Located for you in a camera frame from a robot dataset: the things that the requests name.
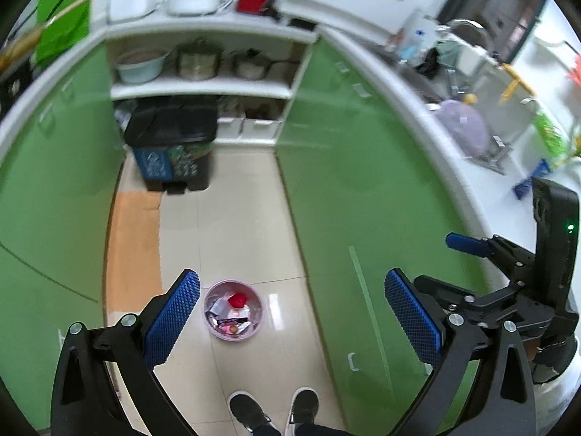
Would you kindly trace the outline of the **pink small waste basket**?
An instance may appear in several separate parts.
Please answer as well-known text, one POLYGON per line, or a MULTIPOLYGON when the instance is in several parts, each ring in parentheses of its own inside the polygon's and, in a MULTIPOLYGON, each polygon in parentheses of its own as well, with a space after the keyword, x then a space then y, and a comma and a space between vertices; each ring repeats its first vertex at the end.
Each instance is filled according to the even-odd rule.
POLYGON ((261 328, 264 304, 257 290, 245 282, 226 279, 210 286, 203 300, 203 315, 210 333, 219 340, 238 343, 252 338, 261 328), (227 299, 236 292, 247 295, 242 309, 233 309, 227 299))

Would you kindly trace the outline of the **white square container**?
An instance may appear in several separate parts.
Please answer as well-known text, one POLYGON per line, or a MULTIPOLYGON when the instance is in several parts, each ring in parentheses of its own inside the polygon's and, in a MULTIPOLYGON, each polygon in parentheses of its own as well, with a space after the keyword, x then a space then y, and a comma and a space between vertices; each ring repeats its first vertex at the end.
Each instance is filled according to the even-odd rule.
POLYGON ((162 0, 109 0, 108 22, 123 23, 142 19, 150 15, 162 0))

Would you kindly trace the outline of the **red cloth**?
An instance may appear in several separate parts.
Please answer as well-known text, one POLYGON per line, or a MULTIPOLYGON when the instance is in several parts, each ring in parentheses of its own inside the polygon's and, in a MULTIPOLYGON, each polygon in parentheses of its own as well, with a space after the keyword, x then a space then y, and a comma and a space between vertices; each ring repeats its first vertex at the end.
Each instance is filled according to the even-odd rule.
POLYGON ((248 297, 243 292, 236 292, 227 299, 228 304, 233 309, 242 309, 247 304, 247 301, 248 297))

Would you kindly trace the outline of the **cardboard floor mat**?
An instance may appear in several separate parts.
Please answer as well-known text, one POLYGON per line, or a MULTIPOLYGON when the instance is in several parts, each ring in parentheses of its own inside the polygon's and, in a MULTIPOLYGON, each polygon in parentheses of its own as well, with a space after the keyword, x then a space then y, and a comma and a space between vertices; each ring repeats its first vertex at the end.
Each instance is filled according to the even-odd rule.
POLYGON ((162 294, 161 199, 161 194, 149 191, 122 191, 115 197, 104 286, 109 312, 139 312, 162 294))

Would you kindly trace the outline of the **stainless steel sink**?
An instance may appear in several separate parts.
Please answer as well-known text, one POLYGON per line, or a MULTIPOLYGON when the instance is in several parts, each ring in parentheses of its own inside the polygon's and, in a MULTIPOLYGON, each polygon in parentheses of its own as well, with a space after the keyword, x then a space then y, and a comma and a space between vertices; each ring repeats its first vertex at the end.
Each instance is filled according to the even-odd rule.
POLYGON ((491 131, 487 152, 480 158, 470 158, 457 147, 466 160, 499 174, 505 174, 505 164, 519 138, 532 124, 539 104, 533 94, 518 86, 508 98, 503 96, 513 82, 508 72, 500 67, 488 66, 477 76, 471 87, 456 87, 456 74, 450 69, 440 68, 432 80, 417 70, 402 63, 401 75, 411 85, 426 107, 435 116, 443 100, 458 100, 476 109, 491 131))

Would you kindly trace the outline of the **left black shoe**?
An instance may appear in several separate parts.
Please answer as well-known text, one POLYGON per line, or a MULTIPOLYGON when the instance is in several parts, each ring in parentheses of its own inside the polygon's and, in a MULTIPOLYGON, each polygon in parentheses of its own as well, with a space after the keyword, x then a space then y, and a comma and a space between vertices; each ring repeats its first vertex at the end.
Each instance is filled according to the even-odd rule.
POLYGON ((227 404, 234 419, 251 434, 257 429, 272 426, 271 418, 265 414, 258 401, 245 391, 232 393, 227 404))

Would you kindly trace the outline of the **pale blue basin on shelf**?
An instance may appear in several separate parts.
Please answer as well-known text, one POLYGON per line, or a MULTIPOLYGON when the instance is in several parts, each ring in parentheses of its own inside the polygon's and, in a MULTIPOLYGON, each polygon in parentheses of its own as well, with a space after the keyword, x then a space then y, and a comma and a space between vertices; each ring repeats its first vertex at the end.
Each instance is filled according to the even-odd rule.
POLYGON ((121 54, 115 63, 120 81, 140 85, 155 80, 162 73, 168 54, 163 48, 139 48, 121 54))

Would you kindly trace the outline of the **purple plastic basin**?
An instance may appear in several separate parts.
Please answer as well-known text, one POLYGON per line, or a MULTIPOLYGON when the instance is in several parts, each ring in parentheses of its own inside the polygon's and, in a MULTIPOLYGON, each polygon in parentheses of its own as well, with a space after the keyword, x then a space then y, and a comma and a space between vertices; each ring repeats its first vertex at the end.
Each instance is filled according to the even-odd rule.
POLYGON ((488 150, 491 131, 479 112, 458 100, 443 100, 435 117, 470 158, 480 158, 488 150))

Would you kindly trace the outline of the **black shoe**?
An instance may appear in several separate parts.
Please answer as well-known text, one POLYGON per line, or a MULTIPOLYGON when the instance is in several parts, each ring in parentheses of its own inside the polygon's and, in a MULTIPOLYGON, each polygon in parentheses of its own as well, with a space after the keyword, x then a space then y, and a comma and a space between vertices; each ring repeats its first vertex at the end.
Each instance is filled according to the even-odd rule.
POLYGON ((257 429, 272 426, 271 418, 265 414, 258 401, 245 391, 232 393, 227 404, 234 419, 251 434, 257 429))
POLYGON ((319 411, 319 397, 316 390, 309 387, 298 388, 290 403, 289 416, 285 423, 285 436, 293 436, 303 424, 314 424, 319 411))

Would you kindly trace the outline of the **steel pot on shelf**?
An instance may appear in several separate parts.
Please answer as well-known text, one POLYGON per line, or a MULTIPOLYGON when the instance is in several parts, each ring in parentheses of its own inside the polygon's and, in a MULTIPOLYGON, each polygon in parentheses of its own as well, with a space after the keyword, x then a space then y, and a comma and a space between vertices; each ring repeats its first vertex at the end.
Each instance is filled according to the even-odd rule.
POLYGON ((220 71, 224 47, 213 40, 198 37, 191 43, 177 46, 177 74, 188 81, 206 81, 216 78, 220 71))
POLYGON ((238 78, 250 81, 264 80, 275 65, 297 66, 299 60, 274 59, 264 51, 248 48, 232 52, 229 55, 231 72, 238 78))

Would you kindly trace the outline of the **black blue trash bin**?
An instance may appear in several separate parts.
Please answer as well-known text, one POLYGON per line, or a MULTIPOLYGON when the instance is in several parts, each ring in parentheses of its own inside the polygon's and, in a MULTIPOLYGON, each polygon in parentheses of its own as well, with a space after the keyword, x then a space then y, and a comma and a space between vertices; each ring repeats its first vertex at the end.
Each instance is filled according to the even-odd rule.
POLYGON ((215 96, 142 97, 129 100, 123 132, 150 191, 203 191, 210 185, 218 134, 215 96))

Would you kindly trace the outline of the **blue patterned vase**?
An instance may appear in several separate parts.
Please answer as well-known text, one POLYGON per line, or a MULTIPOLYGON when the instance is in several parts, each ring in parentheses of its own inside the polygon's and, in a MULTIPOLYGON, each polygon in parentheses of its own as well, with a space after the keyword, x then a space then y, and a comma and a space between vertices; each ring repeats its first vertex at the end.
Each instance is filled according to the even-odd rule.
POLYGON ((534 170, 523 180, 513 186, 512 191, 517 200, 522 200, 531 190, 534 178, 545 178, 552 173, 549 162, 542 158, 534 170))

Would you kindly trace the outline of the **right black shoe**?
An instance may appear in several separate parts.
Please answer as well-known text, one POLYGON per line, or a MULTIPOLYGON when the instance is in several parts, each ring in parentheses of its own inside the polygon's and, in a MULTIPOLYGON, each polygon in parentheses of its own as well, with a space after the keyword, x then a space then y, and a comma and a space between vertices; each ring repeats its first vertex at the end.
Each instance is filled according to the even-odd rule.
POLYGON ((293 436, 303 424, 314 424, 319 411, 319 397, 316 390, 309 387, 298 388, 290 403, 289 416, 285 423, 285 436, 293 436))

